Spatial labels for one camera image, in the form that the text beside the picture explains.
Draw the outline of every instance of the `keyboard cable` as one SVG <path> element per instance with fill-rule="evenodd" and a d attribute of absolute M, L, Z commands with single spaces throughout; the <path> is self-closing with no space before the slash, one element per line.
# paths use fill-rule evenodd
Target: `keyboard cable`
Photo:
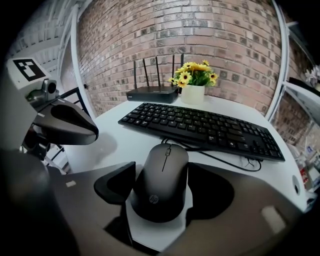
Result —
<path fill-rule="evenodd" d="M 261 162 L 260 162 L 259 160 L 256 160 L 256 161 L 258 162 L 258 164 L 259 164 L 259 169 L 257 169 L 257 170 L 245 169 L 245 168 L 242 168 L 242 167 L 237 166 L 237 165 L 235 165 L 235 164 L 232 164 L 232 163 L 230 163 L 230 162 L 224 161 L 224 160 L 222 160 L 222 159 L 220 159 L 220 158 L 217 158 L 217 157 L 215 157 L 215 156 L 213 156 L 213 155 L 210 155 L 210 154 L 207 154 L 207 153 L 204 153 L 204 152 L 203 152 L 203 151 L 213 151 L 213 150 L 211 150 L 211 149 L 206 149 L 206 148 L 202 148 L 202 147 L 199 147 L 199 148 L 191 147 L 191 146 L 188 146 L 188 145 L 184 144 L 184 143 L 181 142 L 181 141 L 178 141 L 178 140 L 175 140 L 175 139 L 171 139 L 171 138 L 164 138 L 164 139 L 161 141 L 161 144 L 163 144 L 163 143 L 166 144 L 169 140 L 172 140 L 172 141 L 174 141 L 175 143 L 181 144 L 182 146 L 185 147 L 185 150 L 186 150 L 187 152 L 198 152 L 198 153 L 200 153 L 200 154 L 202 154 L 202 155 L 204 155 L 204 156 L 207 156 L 207 157 L 209 157 L 209 158 L 218 160 L 218 161 L 220 161 L 220 162 L 222 162 L 222 163 L 225 163 L 225 164 L 227 164 L 227 165 L 229 165 L 229 166 L 238 168 L 238 169 L 240 169 L 240 170 L 242 170 L 242 171 L 246 171 L 246 172 L 258 172 L 258 171 L 260 171 L 261 168 L 262 168 Z"/>

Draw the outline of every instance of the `space bar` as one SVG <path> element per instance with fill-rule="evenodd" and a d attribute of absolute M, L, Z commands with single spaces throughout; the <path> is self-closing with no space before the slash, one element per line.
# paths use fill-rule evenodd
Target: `space bar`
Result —
<path fill-rule="evenodd" d="M 177 137 L 185 137 L 186 139 L 203 141 L 203 142 L 206 141 L 205 135 L 198 134 L 198 133 L 192 132 L 192 131 L 187 131 L 187 130 L 182 130 L 182 129 L 173 128 L 173 127 L 169 127 L 169 126 L 159 125 L 156 123 L 150 123 L 148 125 L 148 129 L 168 133 L 168 136 L 169 136 L 169 134 L 171 134 L 171 135 L 175 135 Z"/>

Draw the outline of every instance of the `black router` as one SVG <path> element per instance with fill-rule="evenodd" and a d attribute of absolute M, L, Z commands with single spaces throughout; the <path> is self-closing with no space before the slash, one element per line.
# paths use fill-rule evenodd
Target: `black router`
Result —
<path fill-rule="evenodd" d="M 145 59 L 142 60 L 146 85 L 144 87 L 137 88 L 137 78 L 136 78 L 136 61 L 133 61 L 133 75 L 134 75 L 134 88 L 126 93 L 126 98 L 128 101 L 132 102 L 156 102 L 156 103 L 172 103 L 176 100 L 179 94 L 179 89 L 177 86 L 171 84 L 171 86 L 161 86 L 158 58 L 155 57 L 156 73 L 158 76 L 158 86 L 149 86 L 148 74 L 146 69 Z M 175 71 L 175 55 L 172 56 L 172 77 L 174 77 Z"/>

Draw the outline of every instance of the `yellow flower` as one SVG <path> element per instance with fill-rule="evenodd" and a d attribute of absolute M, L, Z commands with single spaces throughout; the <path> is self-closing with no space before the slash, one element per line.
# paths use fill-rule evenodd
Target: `yellow flower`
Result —
<path fill-rule="evenodd" d="M 207 65 L 203 65 L 203 64 L 197 64 L 195 67 L 194 67 L 194 70 L 195 71 L 211 71 L 211 68 Z"/>
<path fill-rule="evenodd" d="M 190 73 L 189 72 L 182 72 L 181 74 L 180 74 L 180 78 L 179 78 L 179 80 L 180 81 L 182 81 L 182 82 L 184 82 L 185 84 L 187 84 L 187 83 L 189 83 L 189 80 L 192 78 L 192 76 L 190 75 Z"/>
<path fill-rule="evenodd" d="M 196 63 L 194 63 L 194 62 L 186 62 L 186 63 L 184 63 L 183 67 L 187 71 L 187 70 L 190 70 L 195 64 Z"/>
<path fill-rule="evenodd" d="M 210 81 L 212 82 L 212 81 L 214 81 L 214 82 L 216 82 L 216 80 L 218 79 L 218 75 L 216 74 L 216 73 L 212 73 L 212 74 L 210 74 Z"/>
<path fill-rule="evenodd" d="M 182 72 L 185 72 L 185 71 L 186 71 L 186 69 L 182 66 L 181 68 L 178 68 L 176 70 L 176 73 L 182 73 Z"/>
<path fill-rule="evenodd" d="M 187 85 L 186 82 L 181 81 L 181 79 L 178 80 L 178 86 L 179 87 L 184 88 L 184 87 L 186 87 L 186 85 Z"/>
<path fill-rule="evenodd" d="M 168 79 L 168 82 L 172 83 L 174 86 L 177 84 L 177 81 L 172 77 Z"/>

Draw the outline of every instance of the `hp logo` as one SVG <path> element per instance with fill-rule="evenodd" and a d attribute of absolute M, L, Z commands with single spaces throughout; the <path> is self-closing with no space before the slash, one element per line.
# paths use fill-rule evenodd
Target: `hp logo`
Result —
<path fill-rule="evenodd" d="M 150 197 L 149 197 L 149 202 L 151 203 L 151 204 L 156 204 L 156 203 L 158 203 L 159 202 L 159 197 L 157 196 L 157 195 L 155 195 L 155 194 L 153 194 L 153 195 L 150 195 Z"/>

